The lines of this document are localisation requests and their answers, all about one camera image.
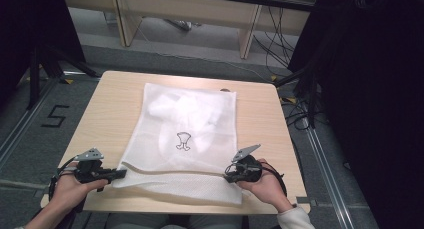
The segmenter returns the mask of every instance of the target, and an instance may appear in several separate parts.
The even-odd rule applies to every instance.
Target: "wooden table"
[[[225,88],[237,92],[238,148],[262,144],[252,155],[257,159],[266,158],[278,172],[285,174],[289,200],[294,203],[297,197],[306,197],[281,105],[271,84],[108,71],[103,74],[60,165],[97,147],[105,156],[103,167],[116,168],[139,119],[147,82],[181,88]],[[309,204],[300,205],[309,212]],[[84,209],[189,214],[277,213],[272,206],[260,202],[248,192],[243,195],[241,206],[217,206],[111,186],[100,193],[89,193]]]

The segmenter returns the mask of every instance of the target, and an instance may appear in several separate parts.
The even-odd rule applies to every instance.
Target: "hand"
[[[76,165],[76,162],[72,162],[68,166]],[[81,184],[73,173],[65,172],[57,182],[52,200],[25,226],[25,229],[55,228],[66,214],[87,196],[87,193],[102,188],[107,183],[108,181],[103,179]]]
[[[261,162],[263,167],[274,170],[266,164],[267,161],[265,159],[259,159],[258,161]],[[252,192],[262,202],[273,205],[279,213],[293,208],[284,195],[278,179],[267,170],[262,170],[262,176],[257,182],[240,181],[237,182],[237,185]]]

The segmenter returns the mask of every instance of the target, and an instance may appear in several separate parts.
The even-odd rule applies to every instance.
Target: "person's right hand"
[[[261,162],[263,167],[274,170],[266,164],[267,161],[265,159],[259,159],[258,161]],[[252,192],[262,202],[273,205],[279,213],[293,208],[284,195],[278,179],[267,170],[262,170],[262,176],[257,182],[240,181],[237,182],[237,185]]]

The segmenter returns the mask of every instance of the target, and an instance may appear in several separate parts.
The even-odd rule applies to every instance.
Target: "printed logo on bag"
[[[179,132],[177,136],[180,138],[180,145],[177,145],[177,149],[184,149],[185,151],[190,150],[190,147],[187,146],[187,142],[190,139],[191,135],[187,132]]]

